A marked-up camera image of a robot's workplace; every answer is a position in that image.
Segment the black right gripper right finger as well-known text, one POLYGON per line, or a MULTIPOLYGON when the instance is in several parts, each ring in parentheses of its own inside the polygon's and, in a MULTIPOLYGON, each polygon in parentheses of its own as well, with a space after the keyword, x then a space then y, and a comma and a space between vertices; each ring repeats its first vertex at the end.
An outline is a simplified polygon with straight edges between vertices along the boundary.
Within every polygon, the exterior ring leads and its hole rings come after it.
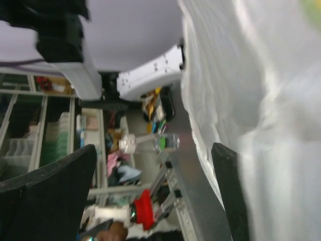
POLYGON ((238 176, 237 153, 220 143, 212 160, 233 240, 250 240, 247 208, 238 176))

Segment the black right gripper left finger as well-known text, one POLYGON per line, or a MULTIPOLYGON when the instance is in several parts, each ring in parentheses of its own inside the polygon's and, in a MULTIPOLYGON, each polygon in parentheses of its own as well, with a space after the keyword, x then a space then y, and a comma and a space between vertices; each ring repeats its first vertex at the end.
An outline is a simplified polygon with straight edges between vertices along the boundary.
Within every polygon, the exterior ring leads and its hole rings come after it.
POLYGON ((96 168, 90 144, 1 182, 1 240, 76 240, 96 168))

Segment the white plastic bag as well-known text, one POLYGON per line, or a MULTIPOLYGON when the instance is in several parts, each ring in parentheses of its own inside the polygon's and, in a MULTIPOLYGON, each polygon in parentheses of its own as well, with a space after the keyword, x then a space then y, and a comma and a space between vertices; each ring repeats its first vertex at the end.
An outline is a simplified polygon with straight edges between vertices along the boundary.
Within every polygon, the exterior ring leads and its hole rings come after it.
POLYGON ((320 240, 320 1, 179 1, 201 166, 237 153, 251 240, 320 240))

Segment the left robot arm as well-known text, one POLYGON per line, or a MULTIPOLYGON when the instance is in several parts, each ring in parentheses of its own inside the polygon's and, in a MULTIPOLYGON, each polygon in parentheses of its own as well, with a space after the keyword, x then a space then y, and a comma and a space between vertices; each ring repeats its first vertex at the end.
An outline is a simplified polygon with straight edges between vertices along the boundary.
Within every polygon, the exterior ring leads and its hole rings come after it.
POLYGON ((135 101, 180 80, 182 16, 177 1, 1 1, 1 72, 63 76, 89 101, 116 72, 135 101))

